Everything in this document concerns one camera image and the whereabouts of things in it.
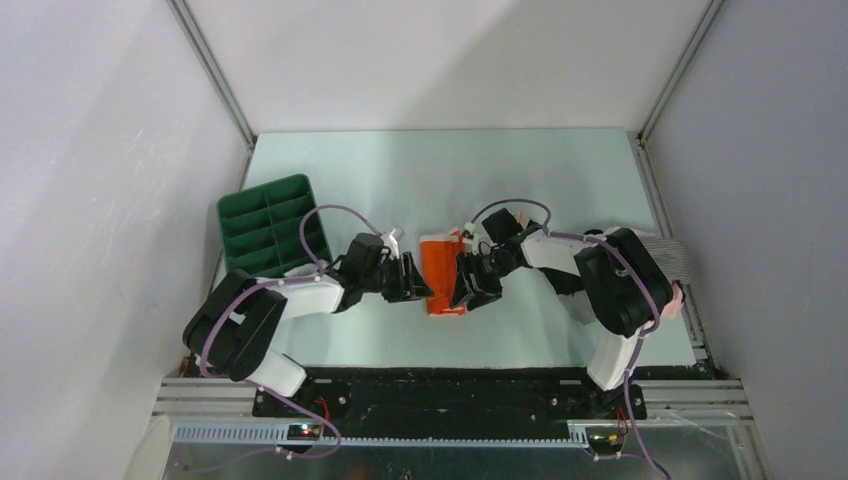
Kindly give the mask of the orange underwear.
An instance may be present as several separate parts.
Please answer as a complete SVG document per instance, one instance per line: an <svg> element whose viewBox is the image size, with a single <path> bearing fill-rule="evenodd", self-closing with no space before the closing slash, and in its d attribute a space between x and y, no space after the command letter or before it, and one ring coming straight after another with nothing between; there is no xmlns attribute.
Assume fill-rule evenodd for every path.
<svg viewBox="0 0 848 480"><path fill-rule="evenodd" d="M433 295L426 299L430 316L462 316L464 306L453 307L457 279L456 256L464 252L458 228L420 237L421 272Z"/></svg>

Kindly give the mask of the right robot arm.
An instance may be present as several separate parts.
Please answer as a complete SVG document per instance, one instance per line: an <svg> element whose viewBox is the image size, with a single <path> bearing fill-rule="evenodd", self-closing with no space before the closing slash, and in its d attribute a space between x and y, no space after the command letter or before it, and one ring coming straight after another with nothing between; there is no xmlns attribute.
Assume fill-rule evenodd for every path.
<svg viewBox="0 0 848 480"><path fill-rule="evenodd" d="M585 411L606 418L622 403L619 390L640 342L658 326L675 292L643 239L632 229L572 234L521 221L501 208L477 230L467 223L456 256L452 307L474 310L503 295L502 279L518 269L541 272L573 319L599 323L600 335L581 392Z"/></svg>

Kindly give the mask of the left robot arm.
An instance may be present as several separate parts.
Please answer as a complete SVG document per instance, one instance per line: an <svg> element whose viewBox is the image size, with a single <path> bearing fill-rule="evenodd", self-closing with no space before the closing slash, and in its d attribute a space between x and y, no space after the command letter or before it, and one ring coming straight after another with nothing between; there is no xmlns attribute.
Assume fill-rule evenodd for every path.
<svg viewBox="0 0 848 480"><path fill-rule="evenodd" d="M270 389L290 415L304 416L315 406L316 390L305 382L301 364L272 348L278 327L286 320L342 313L366 294L388 303L434 294L412 253L400 251L395 230L359 233L335 262L309 265L301 276L228 273L188 322L182 341L206 369Z"/></svg>

